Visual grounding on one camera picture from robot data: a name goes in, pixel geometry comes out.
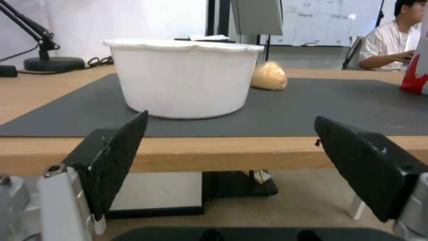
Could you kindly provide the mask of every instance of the bread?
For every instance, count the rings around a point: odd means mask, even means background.
[[[267,90],[284,90],[287,83],[287,75],[281,66],[274,61],[256,66],[251,79],[251,86]]]

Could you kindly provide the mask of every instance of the black table mat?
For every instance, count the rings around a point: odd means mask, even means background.
[[[3,124],[0,136],[83,137],[135,114],[111,74]],[[146,136],[315,136],[317,115],[384,135],[428,135],[428,96],[375,80],[292,78],[285,91],[250,89],[245,106],[226,116],[150,117]]]

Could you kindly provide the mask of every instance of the gray floor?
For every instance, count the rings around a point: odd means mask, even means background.
[[[144,226],[369,227],[391,232],[392,222],[379,222],[368,208],[360,220],[348,216],[354,193],[335,169],[271,174],[277,196],[214,200],[202,216],[108,220],[106,234],[97,240]]]
[[[284,68],[341,70],[348,48],[272,46],[269,60]]]

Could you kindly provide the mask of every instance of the man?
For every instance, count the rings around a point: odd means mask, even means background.
[[[358,63],[362,69],[400,70],[412,58],[421,37],[414,25],[423,19],[427,0],[397,0],[395,20],[377,27],[365,39]]]

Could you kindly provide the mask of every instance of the screw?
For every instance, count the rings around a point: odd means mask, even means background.
[[[65,165],[63,163],[58,163],[56,165],[52,165],[48,168],[45,169],[45,171],[43,172],[43,176],[45,178],[50,178],[53,177],[55,175],[61,174],[63,172],[67,172],[67,168],[65,167]]]
[[[0,186],[10,187],[12,185],[12,181],[10,180],[10,176],[7,174],[0,174]]]

